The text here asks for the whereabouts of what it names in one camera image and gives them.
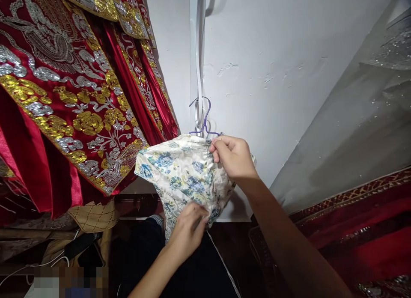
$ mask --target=cable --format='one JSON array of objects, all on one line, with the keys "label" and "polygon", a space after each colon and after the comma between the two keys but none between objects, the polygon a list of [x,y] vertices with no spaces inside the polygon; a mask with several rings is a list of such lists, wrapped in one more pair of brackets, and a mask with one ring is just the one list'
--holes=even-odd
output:
[{"label": "cable", "polygon": [[66,261],[67,261],[67,267],[70,267],[70,262],[69,262],[69,259],[68,259],[68,257],[66,257],[66,256],[62,256],[62,257],[60,257],[57,261],[55,261],[54,263],[53,263],[53,265],[51,265],[50,267],[53,267],[55,264],[57,264],[59,261],[61,261],[62,259],[65,259]]},{"label": "cable", "polygon": [[[76,232],[76,235],[74,236],[73,240],[77,238],[79,232],[80,232],[80,230],[78,230],[78,231]],[[11,277],[12,275],[15,275],[16,273],[18,273],[19,271],[21,271],[21,270],[23,270],[23,269],[25,269],[25,268],[27,268],[27,267],[42,267],[42,266],[46,266],[46,265],[48,265],[48,264],[51,264],[52,262],[54,262],[54,261],[57,260],[54,264],[51,265],[51,267],[53,267],[57,262],[59,262],[59,261],[62,260],[62,259],[65,259],[65,260],[67,261],[67,267],[70,267],[70,262],[69,262],[68,257],[66,257],[66,256],[60,257],[63,253],[64,253],[64,251],[61,252],[59,255],[57,255],[54,259],[52,259],[51,261],[49,261],[49,262],[47,262],[47,263],[45,263],[45,264],[25,265],[24,267],[16,270],[15,272],[13,272],[13,273],[9,274],[7,277],[5,277],[4,280],[0,282],[0,287],[2,286],[2,284],[4,283],[4,281],[6,281],[9,277]],[[27,278],[27,275],[26,275],[26,282],[27,282],[28,285],[31,285],[31,284],[32,284],[32,283],[31,283],[31,284],[29,283],[28,278]]]}]

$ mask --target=gold trim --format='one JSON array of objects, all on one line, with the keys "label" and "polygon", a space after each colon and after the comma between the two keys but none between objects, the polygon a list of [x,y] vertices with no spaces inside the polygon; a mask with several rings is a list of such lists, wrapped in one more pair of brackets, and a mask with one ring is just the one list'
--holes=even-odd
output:
[{"label": "gold trim", "polygon": [[81,8],[81,9],[84,9],[87,12],[90,12],[91,14],[94,14],[94,15],[100,17],[100,18],[103,18],[103,19],[106,19],[106,20],[109,20],[109,21],[113,21],[113,22],[118,22],[118,20],[119,20],[117,10],[114,6],[113,0],[111,0],[111,3],[110,3],[110,1],[107,2],[107,8],[113,8],[114,9],[113,14],[110,14],[108,12],[105,13],[103,11],[99,12],[99,11],[96,11],[96,10],[91,10],[90,8],[88,8],[84,5],[82,5],[81,3],[79,3],[77,0],[68,0],[68,1],[75,4],[77,7]]},{"label": "gold trim", "polygon": [[146,55],[147,60],[149,61],[150,68],[154,73],[155,79],[157,80],[157,83],[160,86],[161,92],[163,93],[163,96],[167,101],[167,105],[170,110],[170,113],[173,116],[174,120],[176,120],[176,116],[173,112],[173,109],[171,108],[171,103],[170,103],[166,88],[164,87],[163,79],[161,78],[160,72],[157,69],[157,64],[155,62],[154,55],[151,50],[150,44],[147,40],[141,40],[140,42],[141,42],[141,47],[143,48],[144,54]]},{"label": "gold trim", "polygon": [[116,32],[116,28],[114,27],[114,25],[112,25],[112,27],[113,27],[114,35],[116,36],[116,39],[117,39],[117,43],[120,45],[120,50],[121,50],[121,53],[122,53],[122,55],[123,55],[123,57],[124,57],[124,60],[126,61],[127,66],[128,66],[128,69],[130,70],[130,73],[131,73],[131,75],[132,75],[133,78],[134,78],[134,82],[135,82],[136,85],[137,85],[137,88],[138,88],[137,90],[138,90],[138,92],[140,93],[141,97],[142,97],[143,100],[144,100],[144,106],[145,106],[146,109],[150,112],[151,121],[154,123],[154,125],[156,126],[156,128],[159,130],[160,135],[161,135],[161,137],[162,137],[162,140],[166,140],[166,137],[165,137],[164,132],[163,132],[163,125],[162,125],[162,123],[161,123],[161,120],[160,120],[158,111],[157,111],[157,109],[156,109],[156,110],[151,110],[151,109],[149,109],[149,107],[148,107],[148,105],[147,105],[147,103],[146,103],[146,102],[147,102],[147,101],[146,101],[146,98],[147,98],[147,97],[146,97],[146,96],[140,91],[140,89],[139,89],[139,86],[142,86],[143,84],[141,83],[141,81],[139,80],[139,78],[137,77],[136,73],[134,72],[134,70],[133,70],[132,67],[131,67],[130,57],[129,57],[128,53],[125,51],[125,49],[124,49],[124,45],[123,45],[123,43],[121,42],[120,37],[118,36],[118,34],[117,34],[117,32]]},{"label": "gold trim", "polygon": [[[377,183],[378,181],[379,181],[379,179],[374,180],[374,181],[372,181],[372,182],[369,182],[369,183],[367,183],[366,185],[371,184],[371,183]],[[345,207],[345,206],[354,204],[354,203],[356,203],[356,202],[358,202],[358,201],[360,201],[360,200],[363,200],[363,199],[365,199],[365,198],[367,198],[367,197],[370,197],[370,196],[372,196],[372,195],[374,195],[374,194],[378,194],[378,193],[381,193],[381,192],[383,192],[383,191],[389,190],[389,189],[391,189],[391,188],[393,188],[393,187],[396,187],[396,186],[399,186],[399,185],[403,185],[403,184],[405,184],[405,183],[407,183],[407,182],[409,182],[409,181],[411,181],[411,176],[405,176],[405,177],[401,177],[401,178],[399,178],[399,179],[397,179],[397,180],[387,181],[387,182],[384,183],[383,185],[378,185],[378,186],[376,186],[376,188],[371,189],[371,190],[368,190],[368,191],[366,191],[366,192],[363,193],[363,194],[353,193],[354,190],[357,190],[358,188],[352,189],[352,190],[347,191],[347,192],[344,192],[344,193],[342,193],[342,194],[338,194],[338,195],[336,195],[335,197],[337,197],[337,196],[345,196],[345,194],[347,194],[346,196],[348,196],[348,199],[346,199],[346,200],[341,200],[339,203],[333,204],[332,206],[329,206],[329,207],[325,207],[324,209],[322,209],[322,210],[320,210],[320,211],[318,211],[318,212],[315,212],[315,213],[313,213],[313,214],[311,214],[311,215],[308,215],[308,216],[306,216],[306,217],[304,217],[304,218],[302,218],[302,219],[300,219],[300,220],[298,220],[298,221],[295,221],[294,224],[295,224],[295,225],[298,225],[298,226],[304,226],[304,224],[305,224],[306,222],[308,222],[308,221],[315,220],[315,219],[317,219],[317,218],[319,218],[319,217],[321,217],[321,216],[323,216],[323,215],[325,215],[325,214],[328,214],[328,213],[330,213],[330,212],[332,212],[332,211],[334,211],[334,210],[336,210],[336,209],[339,209],[339,208],[342,208],[342,207]],[[317,204],[317,205],[314,205],[314,206],[311,206],[311,207],[309,207],[309,208],[300,210],[299,212],[296,212],[294,215],[296,215],[296,214],[298,214],[298,213],[301,213],[301,212],[303,212],[304,210],[307,210],[307,209],[316,207],[316,206],[318,206],[318,205],[326,205],[326,202],[327,202],[327,201],[332,200],[332,199],[335,198],[335,197],[332,197],[332,198],[330,198],[330,199],[328,199],[328,200],[325,200],[324,202],[321,202],[321,203],[319,203],[319,204]]]}]

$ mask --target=floral fabric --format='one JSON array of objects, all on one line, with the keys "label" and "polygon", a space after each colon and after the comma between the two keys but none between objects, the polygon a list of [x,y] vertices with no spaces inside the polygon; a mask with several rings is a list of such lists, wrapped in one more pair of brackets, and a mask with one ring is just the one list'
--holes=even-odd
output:
[{"label": "floral fabric", "polygon": [[135,173],[154,184],[166,216],[166,241],[181,210],[190,201],[210,213],[208,226],[221,214],[234,183],[208,151],[211,140],[190,134],[140,150]]}]

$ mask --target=beige fabric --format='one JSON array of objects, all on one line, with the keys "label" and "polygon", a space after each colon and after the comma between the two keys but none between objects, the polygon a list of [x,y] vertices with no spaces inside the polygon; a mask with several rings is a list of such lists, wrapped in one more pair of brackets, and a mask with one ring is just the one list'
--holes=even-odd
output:
[{"label": "beige fabric", "polygon": [[119,220],[118,213],[114,208],[114,199],[109,201],[106,206],[90,202],[85,206],[72,207],[67,212],[86,233],[103,232],[116,225]]}]

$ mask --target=purple wire hanger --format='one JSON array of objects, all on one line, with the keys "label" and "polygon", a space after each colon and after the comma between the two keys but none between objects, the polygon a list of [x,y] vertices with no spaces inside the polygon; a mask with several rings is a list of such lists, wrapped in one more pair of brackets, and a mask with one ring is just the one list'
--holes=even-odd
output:
[{"label": "purple wire hanger", "polygon": [[[201,129],[201,131],[192,131],[192,132],[189,132],[188,134],[191,134],[191,133],[196,133],[196,134],[201,133],[201,132],[204,131],[204,128],[205,128],[205,131],[206,131],[208,134],[216,134],[216,135],[220,136],[221,133],[209,132],[208,129],[207,129],[207,116],[208,116],[208,113],[210,112],[210,109],[211,109],[211,101],[210,101],[210,99],[208,99],[207,97],[204,97],[204,96],[203,96],[203,98],[206,98],[206,99],[208,100],[208,110],[207,110],[207,113],[205,114],[205,117],[204,117],[203,128]],[[196,102],[196,101],[198,102],[198,98],[196,98],[193,102],[191,102],[190,105],[189,105],[189,107],[190,107],[194,102]]]}]

